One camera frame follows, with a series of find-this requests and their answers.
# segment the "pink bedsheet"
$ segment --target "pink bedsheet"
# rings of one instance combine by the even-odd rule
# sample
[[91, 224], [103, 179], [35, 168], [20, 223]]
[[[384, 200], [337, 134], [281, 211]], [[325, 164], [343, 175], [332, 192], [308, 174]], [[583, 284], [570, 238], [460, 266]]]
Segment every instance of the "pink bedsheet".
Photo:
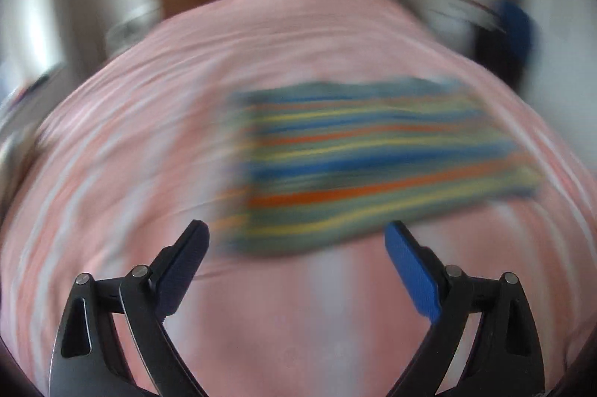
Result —
[[[481, 67], [438, 45], [392, 0], [221, 0], [172, 18], [48, 118], [46, 150], [2, 226], [2, 338], [47, 393], [71, 284], [124, 275], [193, 218], [212, 247], [166, 328], [210, 395], [386, 395], [428, 329], [380, 235], [284, 259], [216, 250], [235, 152], [226, 97], [311, 80], [454, 76], [536, 158], [534, 199], [495, 201], [411, 227], [470, 275], [519, 275], [547, 383], [597, 311], [597, 187], [571, 151]], [[118, 320], [121, 334], [127, 334]], [[473, 327], [466, 332], [470, 346]], [[151, 388], [130, 338], [137, 382]], [[454, 359], [445, 386], [466, 359]]]

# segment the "striped towel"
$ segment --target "striped towel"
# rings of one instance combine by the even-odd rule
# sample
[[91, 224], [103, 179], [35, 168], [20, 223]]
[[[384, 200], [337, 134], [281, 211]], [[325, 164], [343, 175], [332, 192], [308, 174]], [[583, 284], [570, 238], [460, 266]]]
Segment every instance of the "striped towel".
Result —
[[456, 80], [307, 83], [242, 95], [243, 251], [286, 254], [489, 197], [540, 175]]

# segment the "mattress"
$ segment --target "mattress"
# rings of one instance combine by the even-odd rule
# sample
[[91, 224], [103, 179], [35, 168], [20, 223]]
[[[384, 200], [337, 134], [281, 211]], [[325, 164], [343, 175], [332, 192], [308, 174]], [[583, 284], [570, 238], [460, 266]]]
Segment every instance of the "mattress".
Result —
[[[199, 219], [211, 248], [165, 327], [210, 395], [386, 395], [429, 322], [381, 234], [285, 258], [220, 250], [238, 154], [222, 118], [238, 91], [401, 76], [468, 84], [543, 172], [531, 199], [410, 229], [470, 275], [519, 276], [553, 386], [597, 311], [595, 181], [529, 106], [394, 0], [220, 0], [163, 22], [53, 111], [0, 234], [0, 332], [25, 373], [47, 394], [77, 274], [124, 275]], [[458, 379], [474, 323], [443, 388]], [[151, 389], [125, 321], [116, 324], [137, 383]]]

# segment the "silver bolt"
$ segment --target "silver bolt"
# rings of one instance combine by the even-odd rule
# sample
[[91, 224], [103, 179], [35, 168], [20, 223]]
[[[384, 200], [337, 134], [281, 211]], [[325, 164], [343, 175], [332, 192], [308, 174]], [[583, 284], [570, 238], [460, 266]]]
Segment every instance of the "silver bolt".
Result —
[[75, 279], [75, 282], [79, 286], [83, 286], [83, 284], [87, 284], [87, 281], [89, 281], [89, 274], [87, 274], [86, 272], [79, 274]]
[[446, 274], [451, 278], [459, 278], [462, 275], [462, 269], [458, 266], [450, 264], [449, 266], [446, 266]]
[[147, 274], [147, 271], [149, 271], [147, 266], [135, 266], [134, 268], [132, 268], [132, 276], [134, 278], [142, 278], [145, 274]]
[[504, 279], [508, 284], [518, 284], [518, 276], [514, 272], [505, 273]]

